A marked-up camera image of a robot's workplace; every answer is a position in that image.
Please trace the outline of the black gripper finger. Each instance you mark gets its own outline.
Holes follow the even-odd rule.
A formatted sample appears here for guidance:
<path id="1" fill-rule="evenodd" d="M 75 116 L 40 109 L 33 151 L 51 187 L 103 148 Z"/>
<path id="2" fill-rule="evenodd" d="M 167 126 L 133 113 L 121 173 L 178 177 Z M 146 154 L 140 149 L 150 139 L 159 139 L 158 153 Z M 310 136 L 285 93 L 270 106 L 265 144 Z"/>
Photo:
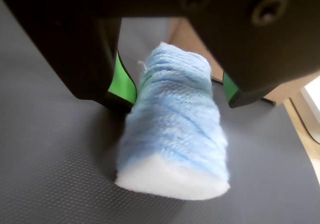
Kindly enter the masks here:
<path id="1" fill-rule="evenodd" d="M 229 106 L 320 69 L 320 0 L 179 0 L 224 70 Z"/>
<path id="2" fill-rule="evenodd" d="M 74 97 L 129 112 L 136 86 L 120 57 L 122 19 L 98 13 L 101 0 L 4 0 Z"/>

